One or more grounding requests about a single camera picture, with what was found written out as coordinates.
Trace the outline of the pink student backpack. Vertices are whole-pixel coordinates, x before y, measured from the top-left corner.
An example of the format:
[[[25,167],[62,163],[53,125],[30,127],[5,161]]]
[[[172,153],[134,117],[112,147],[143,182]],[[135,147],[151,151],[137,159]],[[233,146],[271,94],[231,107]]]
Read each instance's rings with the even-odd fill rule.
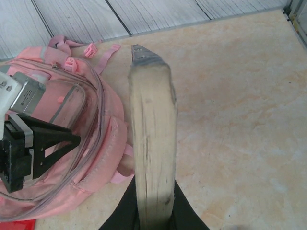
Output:
[[[58,160],[37,179],[24,178],[23,188],[8,193],[0,179],[0,222],[39,219],[72,210],[108,182],[119,183],[133,176],[121,173],[124,155],[132,156],[127,143],[128,128],[123,104],[115,91],[100,77],[112,55],[114,44],[96,65],[96,43],[79,56],[71,48],[79,43],[64,36],[53,37],[47,46],[30,46],[14,59],[0,64],[0,72],[21,72],[43,82],[46,91],[30,115],[9,110],[68,128],[81,137],[79,146]]]

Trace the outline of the aluminium frame post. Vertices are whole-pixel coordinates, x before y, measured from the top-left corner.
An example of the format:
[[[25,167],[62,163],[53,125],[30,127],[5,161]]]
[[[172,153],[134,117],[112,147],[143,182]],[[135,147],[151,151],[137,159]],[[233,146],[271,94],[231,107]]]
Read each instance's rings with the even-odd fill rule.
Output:
[[[307,0],[287,0],[283,12],[307,50]]]

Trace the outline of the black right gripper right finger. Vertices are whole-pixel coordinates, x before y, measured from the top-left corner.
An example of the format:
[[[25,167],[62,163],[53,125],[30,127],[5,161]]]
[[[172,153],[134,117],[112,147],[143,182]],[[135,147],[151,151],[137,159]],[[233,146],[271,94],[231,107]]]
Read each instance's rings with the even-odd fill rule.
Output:
[[[174,203],[169,230],[210,230],[196,214],[177,181],[174,187]]]

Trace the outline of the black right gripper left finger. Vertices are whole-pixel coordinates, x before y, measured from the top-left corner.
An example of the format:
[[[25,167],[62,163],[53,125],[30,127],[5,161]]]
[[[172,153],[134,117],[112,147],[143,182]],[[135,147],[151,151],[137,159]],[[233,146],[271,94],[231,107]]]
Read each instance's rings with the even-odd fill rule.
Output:
[[[113,213],[98,230],[140,230],[134,177]]]

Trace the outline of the red card package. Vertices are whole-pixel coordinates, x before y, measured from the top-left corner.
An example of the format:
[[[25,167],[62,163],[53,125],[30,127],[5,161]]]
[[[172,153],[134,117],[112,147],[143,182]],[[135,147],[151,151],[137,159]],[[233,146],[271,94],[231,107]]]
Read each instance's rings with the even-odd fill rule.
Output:
[[[36,220],[0,222],[0,230],[34,230]]]

